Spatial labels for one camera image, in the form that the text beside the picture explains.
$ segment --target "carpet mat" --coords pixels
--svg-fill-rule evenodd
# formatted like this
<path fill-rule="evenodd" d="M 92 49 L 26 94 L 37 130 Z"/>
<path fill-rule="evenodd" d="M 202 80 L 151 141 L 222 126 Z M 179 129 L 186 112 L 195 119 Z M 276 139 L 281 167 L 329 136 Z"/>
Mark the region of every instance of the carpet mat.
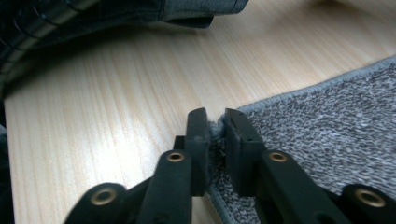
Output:
<path fill-rule="evenodd" d="M 340 194 L 364 184 L 396 199 L 396 57 L 238 109 L 320 187 Z M 211 200 L 224 223 L 260 223 L 253 198 L 233 192 L 222 120 L 211 124 Z"/>

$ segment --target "gray carpet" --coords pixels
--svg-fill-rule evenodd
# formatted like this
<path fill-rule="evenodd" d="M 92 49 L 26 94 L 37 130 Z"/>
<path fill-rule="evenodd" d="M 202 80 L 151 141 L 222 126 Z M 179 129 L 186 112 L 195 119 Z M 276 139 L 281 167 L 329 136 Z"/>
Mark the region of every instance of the gray carpet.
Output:
<path fill-rule="evenodd" d="M 289 153 L 321 187 L 365 184 L 396 199 L 396 57 L 239 110 L 268 149 Z M 260 223 L 225 171 L 222 119 L 212 124 L 211 200 L 225 223 Z"/>

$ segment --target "gray fabric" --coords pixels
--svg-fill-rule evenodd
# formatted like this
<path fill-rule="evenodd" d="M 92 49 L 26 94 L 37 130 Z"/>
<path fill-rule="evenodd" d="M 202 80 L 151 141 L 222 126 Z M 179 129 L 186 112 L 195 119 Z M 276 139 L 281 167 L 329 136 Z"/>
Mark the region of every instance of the gray fabric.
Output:
<path fill-rule="evenodd" d="M 321 187 L 364 184 L 396 199 L 396 57 L 239 108 L 268 149 L 289 153 Z M 212 124 L 210 194 L 225 223 L 259 223 L 224 167 L 222 120 Z"/>

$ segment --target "wooden floor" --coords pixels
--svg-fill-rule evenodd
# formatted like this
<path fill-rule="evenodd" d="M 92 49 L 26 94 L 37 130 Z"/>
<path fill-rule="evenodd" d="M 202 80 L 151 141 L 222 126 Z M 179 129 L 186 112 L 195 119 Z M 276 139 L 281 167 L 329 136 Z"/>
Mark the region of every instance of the wooden floor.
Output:
<path fill-rule="evenodd" d="M 252 0 L 207 30 L 120 27 L 37 53 L 6 99 L 17 223 L 61 223 L 103 182 L 152 175 L 187 113 L 298 90 L 396 52 L 396 1 Z M 194 199 L 193 223 L 210 223 Z"/>

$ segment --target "wood grain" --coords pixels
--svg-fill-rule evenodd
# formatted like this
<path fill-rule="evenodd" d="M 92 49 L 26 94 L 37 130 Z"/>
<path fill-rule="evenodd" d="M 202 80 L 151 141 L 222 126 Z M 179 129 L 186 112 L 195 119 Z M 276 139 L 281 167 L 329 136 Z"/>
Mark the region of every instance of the wood grain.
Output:
<path fill-rule="evenodd" d="M 27 59 L 6 99 L 17 223 L 61 223 L 103 182 L 152 175 L 187 113 L 298 90 L 396 52 L 396 2 L 254 0 L 207 30 L 124 26 Z M 210 223 L 194 199 L 193 223 Z"/>

